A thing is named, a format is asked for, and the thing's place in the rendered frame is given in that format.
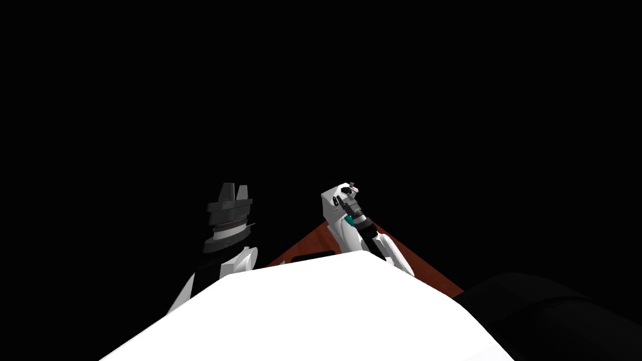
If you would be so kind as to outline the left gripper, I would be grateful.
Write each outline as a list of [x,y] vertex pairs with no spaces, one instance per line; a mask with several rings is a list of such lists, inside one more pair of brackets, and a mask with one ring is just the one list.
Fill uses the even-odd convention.
[[248,196],[247,185],[240,185],[235,196],[235,184],[223,183],[220,190],[220,202],[208,204],[209,225],[235,227],[241,221],[247,220],[252,203],[253,200]]

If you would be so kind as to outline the white angular object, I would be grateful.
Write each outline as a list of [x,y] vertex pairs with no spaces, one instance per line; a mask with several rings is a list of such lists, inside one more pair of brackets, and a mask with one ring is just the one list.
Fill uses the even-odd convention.
[[355,195],[353,183],[343,183],[321,193],[323,215],[328,230],[339,244],[341,253],[363,250],[362,237],[346,218],[339,200],[347,202]]

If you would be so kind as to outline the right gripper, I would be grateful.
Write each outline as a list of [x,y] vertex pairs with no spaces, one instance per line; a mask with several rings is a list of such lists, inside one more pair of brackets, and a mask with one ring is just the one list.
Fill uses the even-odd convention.
[[339,206],[352,219],[353,224],[363,222],[363,211],[353,195],[338,195]]

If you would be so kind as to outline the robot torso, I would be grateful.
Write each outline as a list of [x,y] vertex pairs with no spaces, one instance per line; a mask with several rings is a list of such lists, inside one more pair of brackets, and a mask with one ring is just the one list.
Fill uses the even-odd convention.
[[462,306],[365,251],[225,276],[101,361],[513,361]]

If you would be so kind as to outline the red-brown wooden table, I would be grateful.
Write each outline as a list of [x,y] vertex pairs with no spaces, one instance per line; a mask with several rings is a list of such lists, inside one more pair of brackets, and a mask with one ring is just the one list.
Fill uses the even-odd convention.
[[[410,265],[415,275],[415,278],[421,280],[423,283],[431,286],[432,288],[446,294],[448,297],[454,298],[463,290],[454,282],[449,280],[445,275],[441,274],[437,269],[425,262],[416,253],[413,253],[404,244],[399,242],[395,237],[390,235],[387,231],[383,230],[380,226],[377,230],[381,233],[389,235],[394,241],[397,248],[400,250],[406,261]],[[282,254],[268,258],[269,263],[267,267],[276,266],[281,262],[289,262],[295,256],[304,254],[318,253],[322,251],[335,251],[339,252],[339,244],[327,229],[327,223],[324,222],[315,228],[311,233],[304,236],[302,239],[293,243]]]

